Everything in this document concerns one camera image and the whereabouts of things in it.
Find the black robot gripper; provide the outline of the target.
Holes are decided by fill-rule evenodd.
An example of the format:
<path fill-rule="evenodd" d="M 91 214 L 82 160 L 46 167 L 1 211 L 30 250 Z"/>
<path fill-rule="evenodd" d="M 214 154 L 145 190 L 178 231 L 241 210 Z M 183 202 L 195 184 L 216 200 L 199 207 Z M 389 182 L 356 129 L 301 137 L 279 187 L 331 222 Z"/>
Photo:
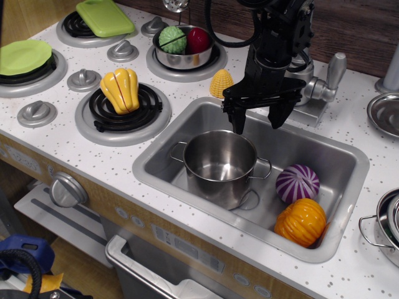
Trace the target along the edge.
<path fill-rule="evenodd" d="M 284 36 L 272 29 L 263 29 L 249 46 L 244 78 L 223 91 L 223 111 L 236 134 L 244 131 L 246 110 L 269 107 L 268 119 L 278 129 L 300 100 L 305 82 L 285 76 L 292 60 L 287 46 Z"/>

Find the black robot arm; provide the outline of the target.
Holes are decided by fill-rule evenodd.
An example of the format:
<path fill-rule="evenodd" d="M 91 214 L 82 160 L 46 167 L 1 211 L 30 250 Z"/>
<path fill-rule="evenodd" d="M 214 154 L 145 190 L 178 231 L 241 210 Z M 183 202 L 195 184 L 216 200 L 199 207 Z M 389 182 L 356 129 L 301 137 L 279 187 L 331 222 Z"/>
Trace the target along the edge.
<path fill-rule="evenodd" d="M 223 91 L 222 110 L 233 131 L 242 134 L 247 110 L 269 107 L 274 129 L 287 120 L 302 98 L 302 79 L 286 77 L 292 59 L 310 45 L 313 37 L 312 1 L 241 1 L 252 10 L 255 33 L 243 79 Z"/>

